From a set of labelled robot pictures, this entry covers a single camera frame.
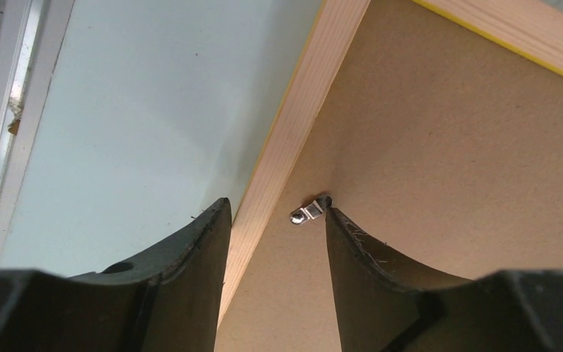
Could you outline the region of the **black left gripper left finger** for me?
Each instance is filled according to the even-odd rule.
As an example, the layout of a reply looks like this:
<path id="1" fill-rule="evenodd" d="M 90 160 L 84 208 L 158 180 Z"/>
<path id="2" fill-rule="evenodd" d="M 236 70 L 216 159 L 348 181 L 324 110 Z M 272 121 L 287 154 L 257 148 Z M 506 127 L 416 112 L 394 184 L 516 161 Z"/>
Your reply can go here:
<path id="1" fill-rule="evenodd" d="M 0 270 L 0 351 L 212 351 L 231 226 L 220 198 L 100 273 Z"/>

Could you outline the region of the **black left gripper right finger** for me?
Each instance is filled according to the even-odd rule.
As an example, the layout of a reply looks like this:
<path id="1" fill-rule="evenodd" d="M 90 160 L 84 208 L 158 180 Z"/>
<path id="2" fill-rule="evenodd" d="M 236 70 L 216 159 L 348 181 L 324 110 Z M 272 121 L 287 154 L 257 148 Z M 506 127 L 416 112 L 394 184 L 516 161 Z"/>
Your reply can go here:
<path id="1" fill-rule="evenodd" d="M 420 263 L 327 212 L 344 351 L 563 351 L 563 270 L 464 279 Z"/>

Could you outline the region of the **brown cardboard backing board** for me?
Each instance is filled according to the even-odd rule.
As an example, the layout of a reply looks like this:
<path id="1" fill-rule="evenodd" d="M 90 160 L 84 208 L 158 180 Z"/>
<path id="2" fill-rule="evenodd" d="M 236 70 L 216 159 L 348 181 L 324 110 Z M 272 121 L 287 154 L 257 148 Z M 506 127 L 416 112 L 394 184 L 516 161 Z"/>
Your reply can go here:
<path id="1" fill-rule="evenodd" d="M 473 279 L 563 268 L 563 78 L 411 1 L 373 1 L 218 329 L 217 351 L 338 351 L 327 191 L 360 228 Z"/>

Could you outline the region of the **orange wooden picture frame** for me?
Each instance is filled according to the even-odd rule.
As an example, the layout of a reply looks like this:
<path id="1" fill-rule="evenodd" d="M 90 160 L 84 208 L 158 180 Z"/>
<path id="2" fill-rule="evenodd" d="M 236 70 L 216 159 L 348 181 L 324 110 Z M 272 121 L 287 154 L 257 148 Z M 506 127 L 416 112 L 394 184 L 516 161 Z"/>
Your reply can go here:
<path id="1" fill-rule="evenodd" d="M 544 1 L 422 1 L 421 6 L 563 77 L 563 11 Z M 344 61 L 368 1 L 323 1 L 232 223 L 225 315 Z"/>

